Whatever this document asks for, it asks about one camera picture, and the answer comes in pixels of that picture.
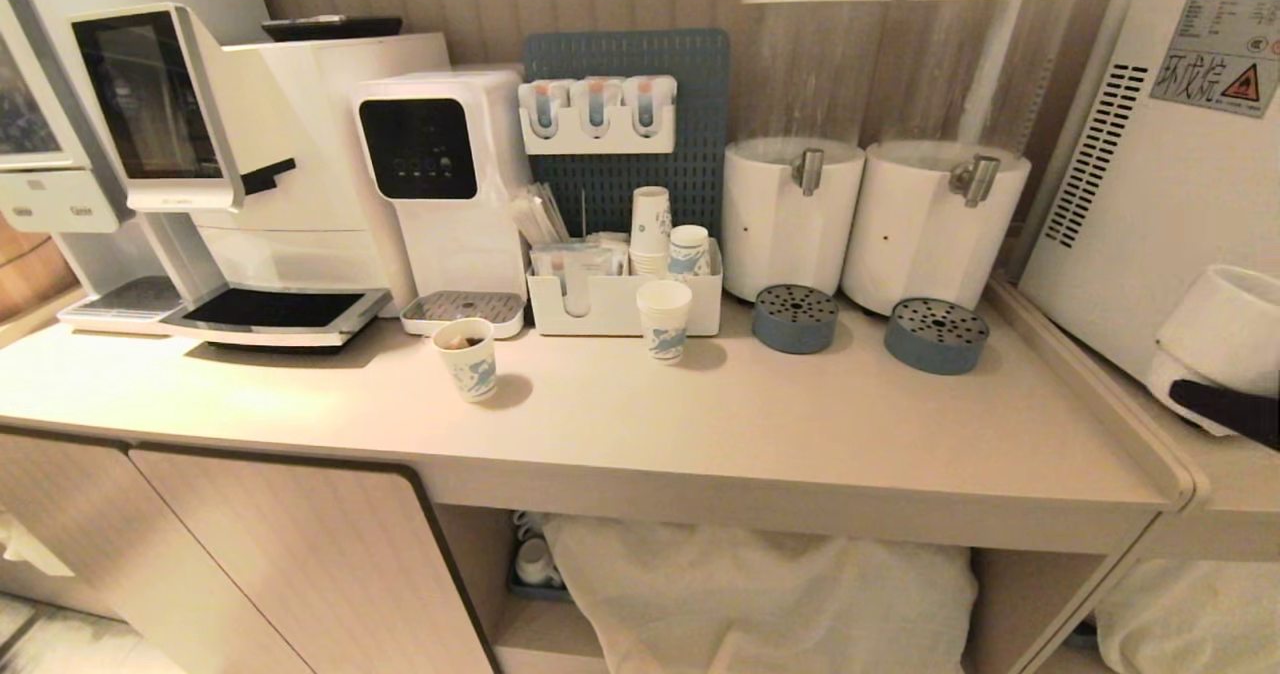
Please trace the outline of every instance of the drink dispenser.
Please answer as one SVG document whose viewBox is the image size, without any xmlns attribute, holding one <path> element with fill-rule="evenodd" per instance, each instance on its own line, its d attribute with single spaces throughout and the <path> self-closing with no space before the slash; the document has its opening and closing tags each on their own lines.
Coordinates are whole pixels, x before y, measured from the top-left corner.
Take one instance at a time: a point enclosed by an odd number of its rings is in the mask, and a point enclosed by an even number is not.
<svg viewBox="0 0 1280 674">
<path fill-rule="evenodd" d="M 742 0 L 753 17 L 724 151 L 724 288 L 835 294 L 865 155 L 858 147 L 890 0 Z"/>
<path fill-rule="evenodd" d="M 887 315 L 973 310 L 1018 206 L 1023 157 L 1075 0 L 906 0 L 909 72 L 886 72 L 841 288 Z"/>
</svg>

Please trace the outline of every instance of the orange warning triangle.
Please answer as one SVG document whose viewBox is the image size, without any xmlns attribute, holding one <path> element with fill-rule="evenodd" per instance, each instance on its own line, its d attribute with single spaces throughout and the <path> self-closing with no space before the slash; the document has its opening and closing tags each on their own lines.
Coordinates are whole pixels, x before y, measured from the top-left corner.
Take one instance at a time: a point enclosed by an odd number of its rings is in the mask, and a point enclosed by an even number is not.
<svg viewBox="0 0 1280 674">
<path fill-rule="evenodd" d="M 1244 69 L 1243 74 L 1235 77 L 1234 82 L 1226 84 L 1226 88 L 1222 90 L 1220 96 L 1225 96 L 1228 98 L 1243 98 L 1245 101 L 1258 101 L 1258 65 L 1249 64 L 1249 68 Z"/>
</svg>

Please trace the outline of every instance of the floor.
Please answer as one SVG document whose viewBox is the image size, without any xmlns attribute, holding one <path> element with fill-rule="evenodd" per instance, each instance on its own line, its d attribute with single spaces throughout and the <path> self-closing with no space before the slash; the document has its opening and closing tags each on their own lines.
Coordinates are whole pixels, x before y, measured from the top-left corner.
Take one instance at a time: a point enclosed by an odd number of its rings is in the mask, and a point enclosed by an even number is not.
<svg viewBox="0 0 1280 674">
<path fill-rule="evenodd" d="M 0 595 L 0 674 L 184 674 L 128 624 Z"/>
</svg>

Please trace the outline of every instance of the warning label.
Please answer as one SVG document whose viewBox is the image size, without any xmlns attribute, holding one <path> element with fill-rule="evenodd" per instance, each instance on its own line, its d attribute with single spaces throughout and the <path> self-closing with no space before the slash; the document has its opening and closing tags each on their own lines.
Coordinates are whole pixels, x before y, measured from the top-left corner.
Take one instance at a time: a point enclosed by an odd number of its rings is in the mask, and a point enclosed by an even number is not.
<svg viewBox="0 0 1280 674">
<path fill-rule="evenodd" d="M 1151 97 L 1262 118 L 1280 87 L 1280 0 L 1187 0 Z"/>
</svg>

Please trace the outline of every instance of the blue pegboard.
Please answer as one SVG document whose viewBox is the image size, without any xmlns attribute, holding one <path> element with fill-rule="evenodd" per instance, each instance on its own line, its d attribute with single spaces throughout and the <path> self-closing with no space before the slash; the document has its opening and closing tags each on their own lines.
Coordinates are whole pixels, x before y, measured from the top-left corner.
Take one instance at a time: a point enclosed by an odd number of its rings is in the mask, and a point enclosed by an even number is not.
<svg viewBox="0 0 1280 674">
<path fill-rule="evenodd" d="M 530 156 L 534 176 L 552 187 L 570 233 L 631 231 L 631 192 L 663 185 L 677 224 L 701 224 L 718 237 L 728 138 L 727 33 L 538 33 L 525 40 L 526 81 L 637 74 L 676 77 L 676 151 Z M 579 231 L 581 191 L 589 231 Z"/>
</svg>

